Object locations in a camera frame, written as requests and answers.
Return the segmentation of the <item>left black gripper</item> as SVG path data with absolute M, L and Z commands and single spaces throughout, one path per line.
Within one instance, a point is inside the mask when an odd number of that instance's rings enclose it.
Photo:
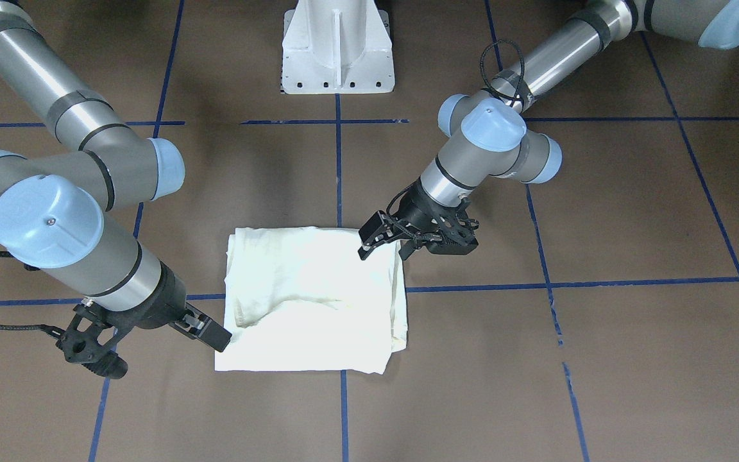
M 434 233 L 437 225 L 429 214 L 428 200 L 434 201 L 425 192 L 421 181 L 417 180 L 404 193 L 395 213 L 395 219 L 383 210 L 378 210 L 370 216 L 359 229 L 361 247 L 357 253 L 360 260 L 365 261 L 379 246 L 397 240 L 401 240 L 398 254 L 403 261 L 406 261 L 418 248 L 426 248 L 425 245 L 429 239 L 437 237 Z

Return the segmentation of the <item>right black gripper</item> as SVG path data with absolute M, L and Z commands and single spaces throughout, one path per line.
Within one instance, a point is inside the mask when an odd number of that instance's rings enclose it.
M 167 265 L 161 263 L 160 267 L 160 279 L 151 295 L 138 304 L 130 304 L 127 310 L 109 310 L 103 296 L 97 299 L 97 304 L 106 311 L 106 322 L 119 331 L 149 330 L 171 324 L 187 338 L 223 353 L 232 333 L 198 308 L 189 307 L 185 284 Z

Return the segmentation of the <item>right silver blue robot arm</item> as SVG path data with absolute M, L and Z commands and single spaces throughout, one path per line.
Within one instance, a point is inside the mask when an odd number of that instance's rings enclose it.
M 174 272 L 109 216 L 182 186 L 176 146 L 129 128 L 15 1 L 0 1 L 0 77 L 67 149 L 33 160 L 0 150 L 0 245 L 84 296 L 58 347 L 91 364 L 132 328 L 169 325 L 223 351 L 231 334 L 188 304 Z

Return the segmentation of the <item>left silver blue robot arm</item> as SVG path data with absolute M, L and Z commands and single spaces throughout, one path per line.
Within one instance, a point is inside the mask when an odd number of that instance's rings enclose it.
M 400 242 L 407 259 L 424 248 L 466 255 L 478 245 L 478 222 L 467 214 L 485 179 L 542 184 L 562 166 L 562 149 L 526 128 L 522 114 L 610 43 L 636 31 L 707 49 L 739 46 L 739 1 L 589 1 L 562 28 L 516 64 L 489 78 L 472 96 L 455 94 L 439 109 L 448 141 L 416 181 L 394 198 L 396 211 L 376 212 L 360 228 L 358 256 Z

